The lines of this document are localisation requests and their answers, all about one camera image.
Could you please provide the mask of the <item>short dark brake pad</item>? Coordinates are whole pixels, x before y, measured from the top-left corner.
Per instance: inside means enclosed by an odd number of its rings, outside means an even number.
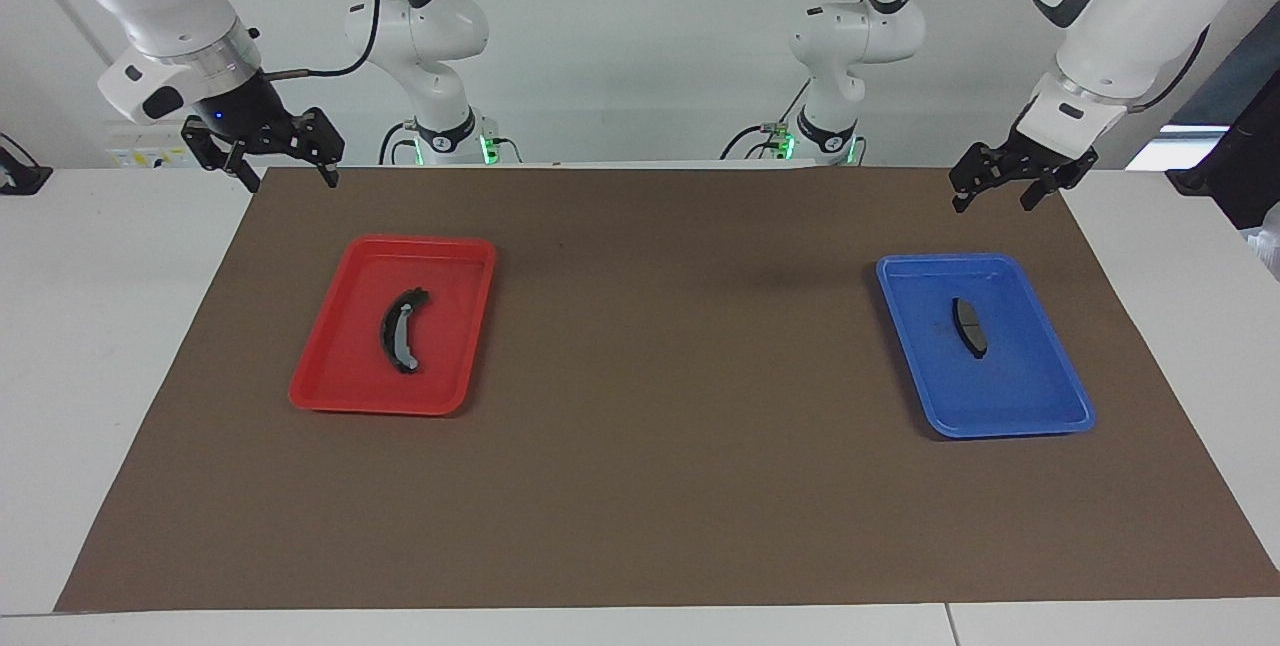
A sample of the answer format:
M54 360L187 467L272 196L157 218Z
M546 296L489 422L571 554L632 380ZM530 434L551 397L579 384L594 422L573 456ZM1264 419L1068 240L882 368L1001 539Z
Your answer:
M984 359L989 351L989 340L975 304L964 298L954 298L951 301L951 315L955 331L960 336L965 349L969 351L973 358Z

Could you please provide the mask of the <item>clear plastic bag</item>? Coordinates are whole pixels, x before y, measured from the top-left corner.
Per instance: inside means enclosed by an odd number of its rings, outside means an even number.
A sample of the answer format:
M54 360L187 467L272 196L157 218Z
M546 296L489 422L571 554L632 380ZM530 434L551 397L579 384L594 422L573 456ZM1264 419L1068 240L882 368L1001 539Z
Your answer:
M1267 210L1261 226L1243 230L1242 237L1267 272L1280 281L1280 201Z

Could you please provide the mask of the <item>black monitor stand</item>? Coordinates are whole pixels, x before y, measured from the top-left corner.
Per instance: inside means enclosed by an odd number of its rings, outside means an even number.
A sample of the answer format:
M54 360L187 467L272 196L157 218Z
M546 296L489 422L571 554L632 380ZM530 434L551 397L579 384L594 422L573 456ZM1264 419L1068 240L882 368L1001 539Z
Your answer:
M1213 200L1236 230L1252 230L1280 203L1280 69L1207 157L1165 177L1179 194Z

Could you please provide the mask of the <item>blue plastic tray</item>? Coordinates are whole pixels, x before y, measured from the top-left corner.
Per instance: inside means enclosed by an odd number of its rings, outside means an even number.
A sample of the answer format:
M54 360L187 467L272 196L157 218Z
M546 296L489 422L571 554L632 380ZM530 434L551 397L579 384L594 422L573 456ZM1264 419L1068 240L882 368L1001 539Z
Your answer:
M1094 408L1029 278L1009 255L890 255L877 278L925 421L964 437L1074 435ZM975 359L951 301L975 304L989 340Z

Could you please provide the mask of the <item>red plastic tray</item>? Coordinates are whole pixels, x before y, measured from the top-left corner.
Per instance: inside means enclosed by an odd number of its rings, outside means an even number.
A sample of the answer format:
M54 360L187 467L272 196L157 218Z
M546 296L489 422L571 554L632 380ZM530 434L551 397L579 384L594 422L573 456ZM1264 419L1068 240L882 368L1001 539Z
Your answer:
M297 408L443 417L462 408L483 335L497 248L483 239L362 235L340 258L289 386ZM398 374L380 345L385 310L421 287L411 345L417 374Z

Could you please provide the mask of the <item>long curved brake pad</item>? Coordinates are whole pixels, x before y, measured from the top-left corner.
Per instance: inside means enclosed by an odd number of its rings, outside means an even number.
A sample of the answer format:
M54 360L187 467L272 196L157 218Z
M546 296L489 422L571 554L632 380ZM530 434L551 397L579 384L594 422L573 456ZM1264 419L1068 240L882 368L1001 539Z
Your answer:
M398 374L417 374L420 359L411 345L411 322L416 310L430 303L429 290L421 287L403 290L385 310L380 324L380 345L388 362Z

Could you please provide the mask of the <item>black clamp device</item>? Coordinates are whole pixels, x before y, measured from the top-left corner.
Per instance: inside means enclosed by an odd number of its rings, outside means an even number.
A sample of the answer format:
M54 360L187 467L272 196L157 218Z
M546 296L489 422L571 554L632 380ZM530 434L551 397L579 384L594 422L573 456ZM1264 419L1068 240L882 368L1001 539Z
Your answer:
M54 168L42 166L24 146L0 130L0 194L37 194L52 173Z

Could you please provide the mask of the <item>white wall socket box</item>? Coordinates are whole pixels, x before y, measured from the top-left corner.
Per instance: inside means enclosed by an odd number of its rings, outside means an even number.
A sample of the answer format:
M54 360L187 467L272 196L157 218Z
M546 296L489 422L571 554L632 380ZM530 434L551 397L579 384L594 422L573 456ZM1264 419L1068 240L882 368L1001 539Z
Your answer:
M182 119L161 119L152 125L110 122L105 154L116 168L201 169L180 136L182 125Z

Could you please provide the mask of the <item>brown table mat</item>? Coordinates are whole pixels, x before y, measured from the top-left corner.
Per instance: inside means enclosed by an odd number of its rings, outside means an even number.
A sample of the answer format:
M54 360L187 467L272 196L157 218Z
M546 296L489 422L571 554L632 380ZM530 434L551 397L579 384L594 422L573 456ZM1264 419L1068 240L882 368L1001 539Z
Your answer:
M288 382L366 233L498 249L457 417L320 414ZM874 266L996 251L1094 403L954 441ZM942 169L273 169L60 611L1280 595L1062 200L955 214Z

